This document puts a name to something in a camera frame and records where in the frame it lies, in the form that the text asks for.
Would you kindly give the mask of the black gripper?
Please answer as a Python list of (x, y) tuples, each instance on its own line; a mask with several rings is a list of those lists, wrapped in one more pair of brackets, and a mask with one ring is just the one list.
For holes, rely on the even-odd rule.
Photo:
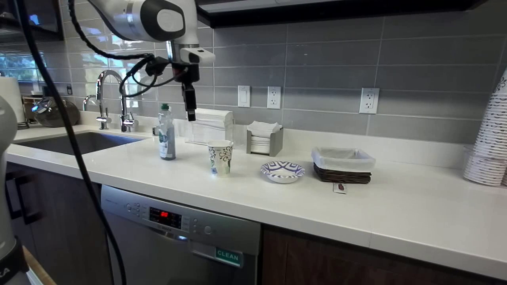
[(172, 76), (177, 83), (182, 84), (182, 95), (185, 103), (185, 114), (188, 122), (195, 122), (196, 111), (196, 97), (193, 83), (199, 81), (199, 67), (198, 65), (172, 65)]

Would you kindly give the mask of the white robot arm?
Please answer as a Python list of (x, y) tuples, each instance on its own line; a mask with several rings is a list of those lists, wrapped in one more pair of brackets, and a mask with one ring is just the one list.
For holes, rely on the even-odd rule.
[[(137, 97), (158, 87), (156, 78), (164, 71), (164, 67), (169, 65), (174, 71), (172, 81), (179, 81), (183, 90), (183, 103), (187, 119), (195, 119), (196, 111), (196, 97), (193, 84), (199, 79), (198, 65), (214, 59), (214, 54), (202, 49), (198, 41), (198, 5), (195, 0), (87, 0), (95, 11), (99, 14), (106, 27), (118, 38), (126, 41), (169, 41), (176, 54), (164, 62), (153, 54), (131, 54), (131, 56), (117, 56), (107, 54), (96, 48), (84, 35), (80, 24), (76, 19), (74, 0), (68, 0), (68, 13), (74, 26), (76, 33), (80, 40), (103, 57), (117, 59), (117, 60), (133, 60), (139, 59), (139, 64), (126, 73), (120, 81), (118, 89), (125, 87), (125, 83), (141, 68), (147, 68), (147, 75), (152, 76), (152, 83), (145, 86), (144, 90), (137, 92)], [(95, 212), (109, 238), (109, 242), (114, 247), (115, 258), (120, 269), (120, 282), (126, 285), (126, 273), (122, 260), (120, 249), (114, 238), (114, 233), (99, 208), (99, 203), (93, 193), (93, 185), (85, 168), (82, 152), (79, 149), (74, 130), (69, 122), (68, 113), (63, 109), (63, 100), (58, 95), (55, 84), (46, 70), (46, 65), (39, 56), (39, 49), (31, 35), (30, 19), (25, 7), (25, 0), (14, 0), (14, 11), (17, 13), (17, 21), (30, 54), (38, 67), (39, 75), (42, 76), (46, 87), (52, 92), (54, 102), (60, 111), (66, 138), (73, 151), (74, 160), (80, 171), (84, 185), (90, 195)], [(25, 261), (23, 247), (15, 238), (11, 227), (9, 203), (4, 193), (6, 181), (6, 162), (4, 152), (12, 144), (17, 133), (17, 116), (12, 106), (0, 98), (0, 285), (30, 285), (27, 277), (28, 265)]]

